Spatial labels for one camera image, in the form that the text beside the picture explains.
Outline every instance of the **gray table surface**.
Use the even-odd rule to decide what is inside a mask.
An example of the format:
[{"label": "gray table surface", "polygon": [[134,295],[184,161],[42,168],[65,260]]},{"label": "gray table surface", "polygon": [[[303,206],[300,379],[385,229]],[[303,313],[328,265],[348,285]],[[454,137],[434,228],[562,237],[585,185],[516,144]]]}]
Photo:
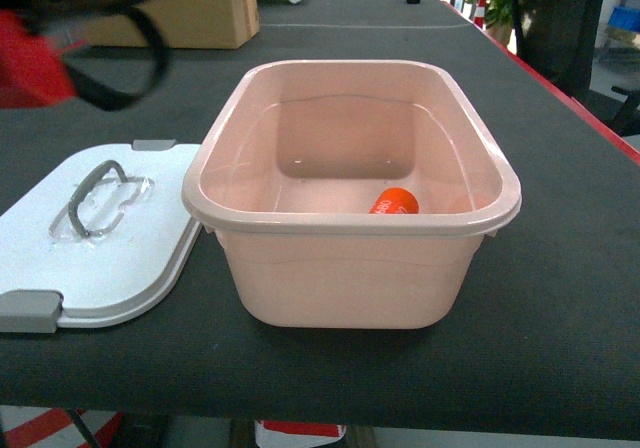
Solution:
[{"label": "gray table surface", "polygon": [[[162,87],[128,111],[1,111],[0,213],[84,148],[200,142],[261,63],[395,58],[460,84],[520,178],[519,216],[485,241],[452,311],[413,331],[265,325],[202,233],[145,315],[0,334],[0,403],[640,439],[638,166],[438,0],[264,0],[260,16],[238,50],[176,52]],[[117,49],[75,62],[121,88],[149,63]]]}]

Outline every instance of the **lid handle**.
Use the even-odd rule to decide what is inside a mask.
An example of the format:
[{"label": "lid handle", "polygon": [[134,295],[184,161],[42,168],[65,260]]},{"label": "lid handle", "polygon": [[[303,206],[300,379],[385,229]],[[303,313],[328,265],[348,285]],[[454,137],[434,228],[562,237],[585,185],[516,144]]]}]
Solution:
[{"label": "lid handle", "polygon": [[85,228],[85,226],[80,221],[78,217],[78,207],[80,203],[84,201],[89,193],[95,188],[95,186],[104,178],[104,175],[109,173],[112,169],[116,170],[118,177],[122,183],[126,183],[128,181],[127,175],[124,174],[124,170],[120,163],[115,160],[107,160],[103,163],[100,163],[96,166],[91,173],[89,173],[84,180],[78,185],[76,191],[71,195],[71,199],[69,200],[69,204],[67,207],[67,212],[69,213],[69,220],[71,221],[71,225],[78,232],[78,234],[83,238],[89,238],[91,236],[91,232]]}]

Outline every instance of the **container inner wall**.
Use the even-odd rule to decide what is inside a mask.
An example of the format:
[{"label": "container inner wall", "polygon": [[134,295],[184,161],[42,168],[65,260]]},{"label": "container inner wall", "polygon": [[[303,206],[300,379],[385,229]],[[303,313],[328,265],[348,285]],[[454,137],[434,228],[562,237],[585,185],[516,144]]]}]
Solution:
[{"label": "container inner wall", "polygon": [[499,196],[484,144],[429,70],[373,66],[367,77],[382,71],[374,83],[348,65],[277,68],[256,74],[220,132],[201,179],[211,201],[249,212],[368,213],[382,191],[400,186],[420,213],[449,214]]}]

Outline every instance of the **black chair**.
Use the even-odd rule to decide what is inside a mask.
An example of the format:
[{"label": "black chair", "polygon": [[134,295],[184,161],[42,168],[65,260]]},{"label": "black chair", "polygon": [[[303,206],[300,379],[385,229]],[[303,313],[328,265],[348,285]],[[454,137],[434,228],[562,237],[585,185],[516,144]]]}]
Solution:
[{"label": "black chair", "polygon": [[575,98],[618,135],[639,132],[640,87],[613,86],[626,101],[600,114],[590,107],[591,65],[602,0],[512,0],[517,55],[566,95]]}]

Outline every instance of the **white lid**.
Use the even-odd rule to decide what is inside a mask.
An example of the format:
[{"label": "white lid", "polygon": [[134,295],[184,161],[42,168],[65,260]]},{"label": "white lid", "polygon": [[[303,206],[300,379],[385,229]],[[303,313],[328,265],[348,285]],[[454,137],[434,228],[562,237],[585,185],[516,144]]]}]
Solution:
[{"label": "white lid", "polygon": [[[57,325],[63,327],[109,326],[157,304],[175,283],[199,229],[180,199],[197,149],[103,145],[65,160],[0,217],[0,316],[3,295],[17,292],[58,293]],[[81,200],[79,218],[92,231],[85,238],[72,227],[67,205],[105,160],[119,163],[127,181],[109,170]]]}]

